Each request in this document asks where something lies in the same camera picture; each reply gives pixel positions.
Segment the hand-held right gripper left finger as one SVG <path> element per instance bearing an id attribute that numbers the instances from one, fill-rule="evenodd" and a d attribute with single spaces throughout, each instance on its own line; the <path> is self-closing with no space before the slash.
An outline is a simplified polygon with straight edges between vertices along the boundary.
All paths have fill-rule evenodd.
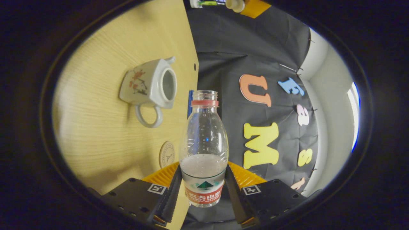
<path id="1" fill-rule="evenodd" d="M 136 222 L 166 226 L 172 222 L 181 180 L 179 163 L 173 163 L 143 179 L 127 179 L 101 200 Z"/>

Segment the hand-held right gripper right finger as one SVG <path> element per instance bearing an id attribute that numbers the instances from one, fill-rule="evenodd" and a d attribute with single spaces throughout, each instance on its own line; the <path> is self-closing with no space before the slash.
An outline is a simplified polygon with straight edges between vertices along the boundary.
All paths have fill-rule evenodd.
<path id="1" fill-rule="evenodd" d="M 241 227 L 263 226 L 281 218 L 307 198 L 281 180 L 267 181 L 228 162 L 225 183 Z"/>

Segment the round cork coaster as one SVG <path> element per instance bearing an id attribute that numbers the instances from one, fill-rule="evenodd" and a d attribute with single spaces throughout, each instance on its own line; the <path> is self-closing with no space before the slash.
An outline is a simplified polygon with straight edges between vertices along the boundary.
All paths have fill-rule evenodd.
<path id="1" fill-rule="evenodd" d="M 166 141 L 159 151 L 159 166 L 165 168 L 175 163 L 175 147 L 172 142 Z"/>

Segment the clear plastic water bottle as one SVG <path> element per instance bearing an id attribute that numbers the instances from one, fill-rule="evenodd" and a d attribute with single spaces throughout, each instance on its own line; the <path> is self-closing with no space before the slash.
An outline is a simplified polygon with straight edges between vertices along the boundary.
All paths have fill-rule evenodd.
<path id="1" fill-rule="evenodd" d="M 197 208 L 215 206 L 222 193 L 229 160 L 229 144 L 217 113 L 218 93 L 193 93 L 192 113 L 180 141 L 179 164 L 189 203 Z"/>

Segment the white floral teacup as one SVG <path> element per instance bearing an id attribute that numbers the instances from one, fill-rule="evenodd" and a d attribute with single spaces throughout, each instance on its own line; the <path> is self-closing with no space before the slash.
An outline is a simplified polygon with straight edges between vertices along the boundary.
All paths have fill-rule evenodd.
<path id="1" fill-rule="evenodd" d="M 163 122 L 162 109 L 172 109 L 177 94 L 177 78 L 171 67 L 175 56 L 156 59 L 138 65 L 124 75 L 119 98 L 135 106 L 135 114 L 139 122 L 148 128 L 156 128 Z M 151 106 L 156 118 L 148 123 L 141 112 L 141 107 Z"/>

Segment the green drink bottle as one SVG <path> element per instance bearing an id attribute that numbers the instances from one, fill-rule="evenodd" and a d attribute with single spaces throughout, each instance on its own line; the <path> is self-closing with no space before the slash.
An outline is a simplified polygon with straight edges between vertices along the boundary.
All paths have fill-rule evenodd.
<path id="1" fill-rule="evenodd" d="M 203 6 L 225 5 L 226 0 L 189 0 L 192 8 L 202 8 Z"/>

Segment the black backdrop cloth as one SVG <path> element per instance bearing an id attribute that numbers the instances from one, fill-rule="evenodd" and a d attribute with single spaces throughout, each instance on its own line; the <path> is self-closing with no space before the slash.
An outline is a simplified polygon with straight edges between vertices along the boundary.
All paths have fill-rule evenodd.
<path id="1" fill-rule="evenodd" d="M 187 16 L 199 64 L 197 90 L 218 93 L 228 162 L 267 181 L 281 180 L 303 195 L 320 145 L 315 106 L 298 75 L 310 28 L 274 6 L 255 19 L 225 6 L 189 9 Z M 254 227 L 282 224 L 298 207 Z M 251 228 L 237 223 L 225 182 L 219 203 L 205 209 L 192 205 L 183 227 Z"/>

